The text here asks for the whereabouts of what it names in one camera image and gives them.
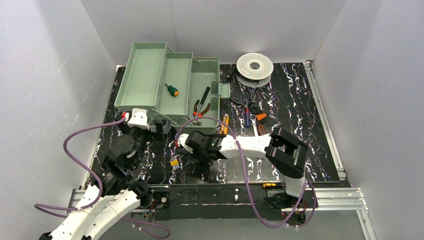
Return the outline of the red black utility knife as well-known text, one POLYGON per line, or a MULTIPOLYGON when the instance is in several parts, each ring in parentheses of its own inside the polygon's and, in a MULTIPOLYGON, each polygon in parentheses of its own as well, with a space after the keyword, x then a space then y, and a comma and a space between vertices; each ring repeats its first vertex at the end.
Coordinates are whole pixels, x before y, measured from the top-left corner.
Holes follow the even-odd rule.
POLYGON ((258 125, 257 126, 257 129, 258 129, 258 133, 262 136, 262 135, 265 135, 266 134, 266 130, 265 130, 265 128, 264 128, 264 126, 261 124, 261 125, 258 125))

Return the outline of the green plastic tool box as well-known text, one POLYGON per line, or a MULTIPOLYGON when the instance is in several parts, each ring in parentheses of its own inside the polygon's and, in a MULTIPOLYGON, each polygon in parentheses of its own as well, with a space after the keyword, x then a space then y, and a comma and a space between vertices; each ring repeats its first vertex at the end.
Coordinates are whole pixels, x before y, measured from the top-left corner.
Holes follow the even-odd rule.
POLYGON ((230 93, 230 85, 220 81, 218 58, 176 52, 166 42, 135 42, 114 105, 130 127, 212 134, 220 101, 230 93))

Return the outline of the orange black hex key holder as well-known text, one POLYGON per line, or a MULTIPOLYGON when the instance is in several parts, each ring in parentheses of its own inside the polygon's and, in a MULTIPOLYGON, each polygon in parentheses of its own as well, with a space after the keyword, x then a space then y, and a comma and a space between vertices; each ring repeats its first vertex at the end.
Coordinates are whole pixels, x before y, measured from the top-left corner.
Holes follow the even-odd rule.
POLYGON ((253 113, 258 125, 264 125, 268 121, 268 115, 263 110, 257 110, 253 113))

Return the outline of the green handled screwdriver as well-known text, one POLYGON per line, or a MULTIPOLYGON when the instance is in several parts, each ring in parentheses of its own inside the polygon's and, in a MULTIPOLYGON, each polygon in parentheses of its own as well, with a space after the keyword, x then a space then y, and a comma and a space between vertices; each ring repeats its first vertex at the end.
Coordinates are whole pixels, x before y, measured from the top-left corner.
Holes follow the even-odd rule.
POLYGON ((179 95, 179 90, 176 87, 166 83, 164 85, 171 96, 177 97, 179 95))

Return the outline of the blue handled screwdriver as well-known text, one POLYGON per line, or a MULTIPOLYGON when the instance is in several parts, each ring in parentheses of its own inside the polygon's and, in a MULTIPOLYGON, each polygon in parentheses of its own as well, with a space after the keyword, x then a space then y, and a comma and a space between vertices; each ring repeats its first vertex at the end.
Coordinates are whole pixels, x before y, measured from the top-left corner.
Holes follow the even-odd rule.
POLYGON ((250 110, 249 110, 249 106, 246 103, 245 104, 245 113, 244 113, 244 125, 247 129, 251 127, 250 115, 251 115, 251 113, 250 113, 250 110))

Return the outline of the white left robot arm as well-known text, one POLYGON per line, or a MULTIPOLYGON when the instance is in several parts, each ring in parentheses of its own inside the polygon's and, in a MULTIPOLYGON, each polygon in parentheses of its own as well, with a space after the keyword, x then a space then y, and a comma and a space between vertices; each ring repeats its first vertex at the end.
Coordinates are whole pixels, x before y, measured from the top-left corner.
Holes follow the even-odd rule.
POLYGON ((67 212, 63 222, 53 231, 43 233, 41 240, 97 240, 135 209, 144 209, 147 215, 151 215, 169 207, 170 194, 163 188, 152 187, 142 179, 132 181, 131 171, 140 164, 151 132, 148 111, 134 108, 123 112, 120 120, 100 124, 99 128, 111 126, 123 126, 124 133, 112 142, 99 171, 90 169, 68 150, 71 138, 87 132, 88 128, 80 129, 64 140, 65 153, 87 170, 92 179, 73 207, 34 205, 51 215, 55 210, 67 212))

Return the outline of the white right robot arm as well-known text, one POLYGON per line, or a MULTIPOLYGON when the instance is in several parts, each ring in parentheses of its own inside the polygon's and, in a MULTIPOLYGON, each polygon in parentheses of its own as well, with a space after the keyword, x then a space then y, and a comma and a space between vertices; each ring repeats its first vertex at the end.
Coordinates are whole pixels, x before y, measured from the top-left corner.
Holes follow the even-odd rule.
POLYGON ((177 146, 184 154, 193 155, 206 164, 239 157, 268 159, 284 175, 285 191, 268 197, 267 204, 282 209, 294 206, 300 199, 309 147, 283 128, 275 128, 270 134, 236 138, 196 130, 179 135, 177 146))

